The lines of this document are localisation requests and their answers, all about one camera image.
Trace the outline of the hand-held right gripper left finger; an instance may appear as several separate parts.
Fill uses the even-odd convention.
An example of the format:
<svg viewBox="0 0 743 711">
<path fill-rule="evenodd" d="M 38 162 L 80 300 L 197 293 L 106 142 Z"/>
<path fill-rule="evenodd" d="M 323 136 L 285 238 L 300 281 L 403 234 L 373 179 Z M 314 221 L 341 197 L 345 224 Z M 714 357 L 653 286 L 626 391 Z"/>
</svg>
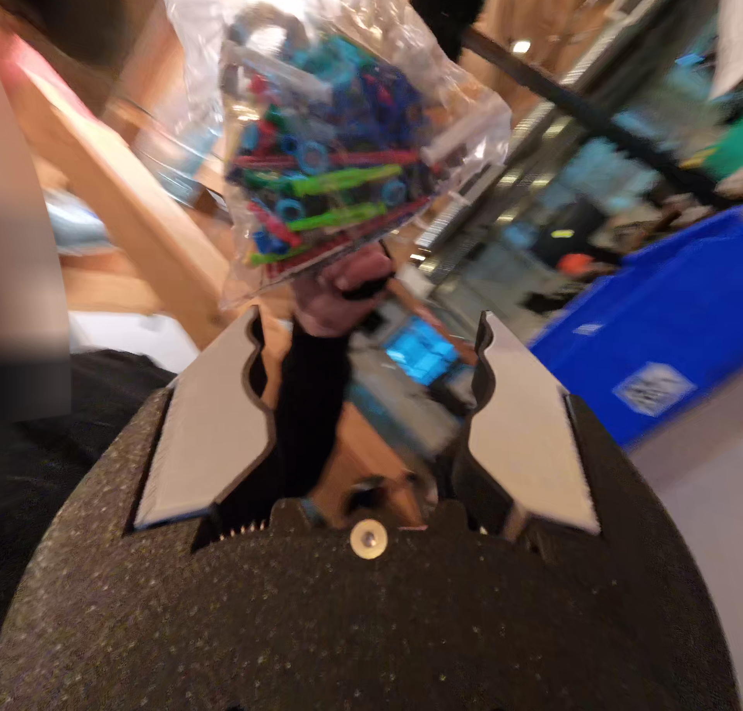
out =
<svg viewBox="0 0 743 711">
<path fill-rule="evenodd" d="M 170 386 L 134 531 L 208 518 L 270 454 L 273 412 L 255 391 L 265 370 L 259 307 L 231 323 Z"/>
</svg>

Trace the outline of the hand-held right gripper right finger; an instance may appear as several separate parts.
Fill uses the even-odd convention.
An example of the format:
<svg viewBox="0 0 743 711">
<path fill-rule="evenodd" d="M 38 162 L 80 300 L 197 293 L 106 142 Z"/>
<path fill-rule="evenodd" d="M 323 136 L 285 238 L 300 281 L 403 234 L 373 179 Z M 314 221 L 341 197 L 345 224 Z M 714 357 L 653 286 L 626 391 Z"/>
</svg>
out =
<svg viewBox="0 0 743 711">
<path fill-rule="evenodd" d="M 479 527 L 508 541 L 534 521 L 599 536 L 567 390 L 490 311 L 481 313 L 475 352 L 455 497 Z"/>
</svg>

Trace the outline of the blue plastic bin with sticker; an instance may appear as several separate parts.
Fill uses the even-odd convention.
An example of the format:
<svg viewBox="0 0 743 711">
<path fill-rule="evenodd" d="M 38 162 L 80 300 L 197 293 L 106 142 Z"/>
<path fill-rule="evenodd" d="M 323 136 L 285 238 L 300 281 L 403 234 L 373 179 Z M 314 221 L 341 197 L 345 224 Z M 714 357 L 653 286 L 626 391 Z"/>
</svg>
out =
<svg viewBox="0 0 743 711">
<path fill-rule="evenodd" d="M 741 371 L 741 206 L 623 259 L 531 352 L 632 446 Z"/>
</svg>

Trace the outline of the clear bag of rods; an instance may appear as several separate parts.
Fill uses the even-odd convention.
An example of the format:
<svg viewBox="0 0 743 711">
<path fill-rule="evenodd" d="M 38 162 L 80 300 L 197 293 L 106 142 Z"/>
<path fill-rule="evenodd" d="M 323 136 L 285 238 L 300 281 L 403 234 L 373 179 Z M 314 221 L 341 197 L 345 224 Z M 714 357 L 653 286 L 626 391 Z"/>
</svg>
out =
<svg viewBox="0 0 743 711">
<path fill-rule="evenodd" d="M 512 114 L 406 0 L 163 0 L 224 138 L 227 307 L 321 270 L 505 161 Z"/>
</svg>

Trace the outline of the person's left hand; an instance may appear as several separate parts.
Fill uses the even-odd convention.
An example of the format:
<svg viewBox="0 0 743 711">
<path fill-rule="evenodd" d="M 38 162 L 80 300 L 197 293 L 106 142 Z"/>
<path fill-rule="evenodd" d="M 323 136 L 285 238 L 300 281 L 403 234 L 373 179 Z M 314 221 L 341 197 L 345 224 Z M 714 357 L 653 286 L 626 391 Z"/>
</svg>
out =
<svg viewBox="0 0 743 711">
<path fill-rule="evenodd" d="M 386 285 L 394 264 L 381 243 L 369 243 L 319 272 L 305 273 L 293 283 L 294 317 L 302 329 L 316 337 L 334 338 L 352 332 L 386 298 Z M 347 300 L 344 294 L 368 282 L 380 281 L 365 299 Z"/>
</svg>

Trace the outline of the person's dark sweater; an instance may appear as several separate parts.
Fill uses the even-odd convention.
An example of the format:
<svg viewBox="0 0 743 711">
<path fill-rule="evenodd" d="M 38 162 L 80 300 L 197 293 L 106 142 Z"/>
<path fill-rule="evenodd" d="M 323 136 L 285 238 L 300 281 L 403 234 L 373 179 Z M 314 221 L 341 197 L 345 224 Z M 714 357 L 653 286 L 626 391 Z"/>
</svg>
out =
<svg viewBox="0 0 743 711">
<path fill-rule="evenodd" d="M 176 374 L 149 356 L 72 353 L 70 412 L 2 424 L 1 622 L 46 530 L 80 481 L 155 391 Z"/>
</svg>

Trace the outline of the black metal pole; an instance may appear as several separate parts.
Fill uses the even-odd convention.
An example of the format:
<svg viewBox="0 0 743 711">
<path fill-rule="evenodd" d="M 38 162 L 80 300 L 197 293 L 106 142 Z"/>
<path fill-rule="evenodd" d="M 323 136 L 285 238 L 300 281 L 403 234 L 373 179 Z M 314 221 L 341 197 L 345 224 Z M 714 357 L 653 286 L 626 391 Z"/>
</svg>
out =
<svg viewBox="0 0 743 711">
<path fill-rule="evenodd" d="M 718 193 L 710 177 L 698 171 L 680 168 L 673 158 L 656 149 L 649 140 L 638 137 L 624 127 L 615 124 L 604 111 L 596 108 L 581 95 L 554 82 L 475 28 L 465 29 L 461 34 L 461 40 L 464 48 L 473 51 L 477 56 L 504 72 L 517 85 L 552 103 L 563 113 L 574 118 L 594 137 L 606 138 L 618 149 L 629 154 L 631 158 L 641 160 L 682 193 L 690 193 L 696 196 L 702 204 L 719 208 L 741 205 L 741 198 L 732 199 Z"/>
</svg>

